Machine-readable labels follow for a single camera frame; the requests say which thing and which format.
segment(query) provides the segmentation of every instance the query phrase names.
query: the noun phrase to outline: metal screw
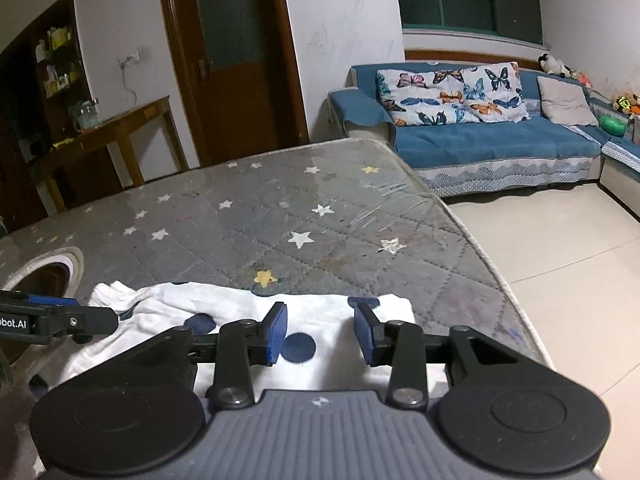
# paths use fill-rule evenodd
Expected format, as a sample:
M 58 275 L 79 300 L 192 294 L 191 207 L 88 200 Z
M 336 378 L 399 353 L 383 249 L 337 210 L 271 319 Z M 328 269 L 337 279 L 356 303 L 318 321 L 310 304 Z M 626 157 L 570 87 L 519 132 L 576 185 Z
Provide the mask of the metal screw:
M 414 406 L 424 399 L 422 392 L 415 388 L 398 388 L 391 396 L 395 402 L 403 406 Z
M 222 388 L 218 392 L 218 398 L 225 404 L 242 404 L 247 401 L 249 395 L 246 391 L 232 386 L 230 388 Z

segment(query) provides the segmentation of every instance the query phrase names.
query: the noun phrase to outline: pillow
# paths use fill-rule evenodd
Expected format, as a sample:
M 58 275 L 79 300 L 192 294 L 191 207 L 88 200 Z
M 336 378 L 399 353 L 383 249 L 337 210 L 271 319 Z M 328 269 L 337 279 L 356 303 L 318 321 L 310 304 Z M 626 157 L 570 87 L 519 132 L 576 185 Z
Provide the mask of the pillow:
M 538 86 L 542 113 L 552 123 L 598 126 L 581 86 L 544 76 L 538 76 Z
M 376 85 L 396 126 L 479 122 L 462 105 L 462 70 L 378 70 Z
M 522 100 L 520 68 L 515 61 L 462 70 L 464 104 L 484 123 L 529 119 Z

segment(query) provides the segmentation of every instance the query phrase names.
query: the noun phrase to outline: sofa backrest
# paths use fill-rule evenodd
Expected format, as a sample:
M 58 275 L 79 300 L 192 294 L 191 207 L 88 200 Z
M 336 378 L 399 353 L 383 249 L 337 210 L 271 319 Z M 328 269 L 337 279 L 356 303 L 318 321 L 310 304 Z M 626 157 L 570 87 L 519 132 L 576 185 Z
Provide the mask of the sofa backrest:
M 378 70 L 389 68 L 395 70 L 407 70 L 408 72 L 436 72 L 437 70 L 455 70 L 468 66 L 477 66 L 471 63 L 433 63 L 429 61 L 414 61 L 406 63 L 380 63 L 370 65 L 356 65 L 351 67 L 352 83 L 360 88 L 372 99 L 378 98 L 378 88 L 376 87 L 376 73 Z M 538 76 L 551 77 L 569 84 L 582 86 L 575 79 L 561 78 L 555 75 L 545 74 L 539 70 L 520 69 L 520 80 L 522 82 L 522 97 L 524 99 L 536 99 L 540 101 L 540 88 L 538 87 Z

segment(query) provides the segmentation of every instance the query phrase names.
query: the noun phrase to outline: wooden table leg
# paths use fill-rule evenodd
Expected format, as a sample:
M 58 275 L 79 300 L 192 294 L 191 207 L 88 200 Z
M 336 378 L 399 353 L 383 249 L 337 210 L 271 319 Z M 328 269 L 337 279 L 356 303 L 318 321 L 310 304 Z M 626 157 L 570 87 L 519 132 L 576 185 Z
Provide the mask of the wooden table leg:
M 60 195 L 60 190 L 58 189 L 58 183 L 56 179 L 53 178 L 52 175 L 47 175 L 45 177 L 45 183 L 47 184 L 47 189 L 49 189 L 49 193 L 51 198 L 53 199 L 53 203 L 56 205 L 56 210 L 59 213 L 64 213 L 68 211 L 66 209 L 65 201 L 62 200 L 62 195 Z
M 142 186 L 145 183 L 145 178 L 142 176 L 142 171 L 140 171 L 140 165 L 136 159 L 136 153 L 133 151 L 133 146 L 131 145 L 129 136 L 127 134 L 119 133 L 117 142 L 133 185 L 135 187 Z
M 185 171 L 189 171 L 187 159 L 184 156 L 184 151 L 182 150 L 182 145 L 178 138 L 178 132 L 175 129 L 174 115 L 171 113 L 171 108 L 169 108 L 163 115 L 164 122 L 166 123 L 166 132 L 169 135 L 169 140 L 171 140 L 171 145 L 174 147 L 175 156 L 178 158 L 180 172 L 184 173 Z

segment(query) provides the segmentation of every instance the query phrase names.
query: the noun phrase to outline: yellow star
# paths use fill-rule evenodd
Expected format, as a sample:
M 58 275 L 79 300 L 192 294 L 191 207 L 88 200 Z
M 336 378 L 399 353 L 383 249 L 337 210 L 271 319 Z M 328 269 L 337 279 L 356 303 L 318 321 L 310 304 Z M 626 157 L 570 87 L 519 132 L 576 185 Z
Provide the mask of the yellow star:
M 278 279 L 273 277 L 273 274 L 271 273 L 271 269 L 259 270 L 254 278 L 254 282 L 260 283 L 262 285 L 262 288 L 266 288 L 266 286 L 269 285 L 270 283 L 277 282 L 277 281 Z

